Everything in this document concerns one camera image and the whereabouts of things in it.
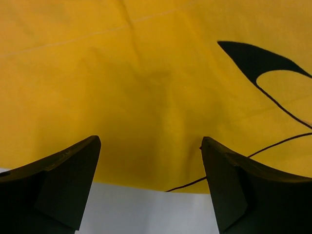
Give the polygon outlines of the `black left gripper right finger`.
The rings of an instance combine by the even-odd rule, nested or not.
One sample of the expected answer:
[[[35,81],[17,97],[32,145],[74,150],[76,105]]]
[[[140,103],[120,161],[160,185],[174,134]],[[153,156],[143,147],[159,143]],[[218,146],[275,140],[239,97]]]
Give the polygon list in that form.
[[[221,234],[309,234],[312,180],[238,154],[211,137],[202,160]]]

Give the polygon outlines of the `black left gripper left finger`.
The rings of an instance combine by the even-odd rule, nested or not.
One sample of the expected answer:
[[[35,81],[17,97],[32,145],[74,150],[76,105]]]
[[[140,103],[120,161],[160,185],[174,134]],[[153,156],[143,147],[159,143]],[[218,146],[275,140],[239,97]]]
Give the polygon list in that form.
[[[101,142],[90,136],[0,175],[2,234],[73,234],[79,230]]]

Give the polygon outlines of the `yellow cartoon pillowcase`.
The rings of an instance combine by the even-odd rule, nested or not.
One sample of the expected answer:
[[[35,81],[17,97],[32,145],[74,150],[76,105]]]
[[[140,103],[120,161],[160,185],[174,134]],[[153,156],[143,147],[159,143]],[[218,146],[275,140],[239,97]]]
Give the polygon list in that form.
[[[207,193],[206,136],[310,177],[311,1],[1,1],[1,167],[90,135],[102,183]]]

